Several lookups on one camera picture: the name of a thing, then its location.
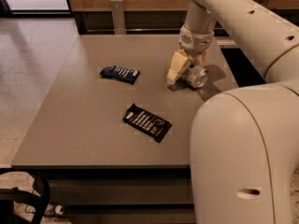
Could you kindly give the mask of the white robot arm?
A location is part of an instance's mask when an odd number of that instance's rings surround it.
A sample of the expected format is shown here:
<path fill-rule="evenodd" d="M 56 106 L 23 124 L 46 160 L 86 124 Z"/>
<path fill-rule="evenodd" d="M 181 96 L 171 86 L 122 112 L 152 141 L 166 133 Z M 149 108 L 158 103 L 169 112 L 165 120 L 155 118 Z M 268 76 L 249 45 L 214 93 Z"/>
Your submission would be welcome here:
<path fill-rule="evenodd" d="M 199 63 L 217 21 L 264 78 L 219 93 L 194 116 L 190 169 L 197 224 L 292 224 L 299 159 L 299 30 L 252 0 L 191 0 L 167 81 Z"/>

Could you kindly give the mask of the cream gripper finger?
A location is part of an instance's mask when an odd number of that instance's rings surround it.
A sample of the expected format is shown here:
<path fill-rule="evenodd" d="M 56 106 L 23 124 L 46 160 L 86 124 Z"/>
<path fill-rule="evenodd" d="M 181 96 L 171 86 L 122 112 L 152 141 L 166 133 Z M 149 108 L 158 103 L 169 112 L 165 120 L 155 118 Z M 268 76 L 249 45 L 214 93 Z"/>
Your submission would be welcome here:
<path fill-rule="evenodd" d="M 188 54 L 183 49 L 175 51 L 166 76 L 168 84 L 174 85 L 189 65 Z"/>
<path fill-rule="evenodd" d="M 199 58 L 199 65 L 200 66 L 204 66 L 205 62 L 206 62 L 206 57 L 207 57 L 207 50 L 205 50 L 203 53 L 200 54 L 200 58 Z"/>

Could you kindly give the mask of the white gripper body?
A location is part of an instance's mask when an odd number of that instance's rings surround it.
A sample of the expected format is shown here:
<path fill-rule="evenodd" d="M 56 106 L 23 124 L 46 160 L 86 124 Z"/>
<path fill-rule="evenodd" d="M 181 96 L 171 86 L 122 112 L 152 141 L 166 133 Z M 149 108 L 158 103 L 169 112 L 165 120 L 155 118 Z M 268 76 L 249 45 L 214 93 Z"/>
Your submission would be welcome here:
<path fill-rule="evenodd" d="M 214 32 L 197 34 L 188 30 L 185 26 L 180 28 L 178 44 L 190 56 L 197 57 L 204 53 L 210 46 Z"/>

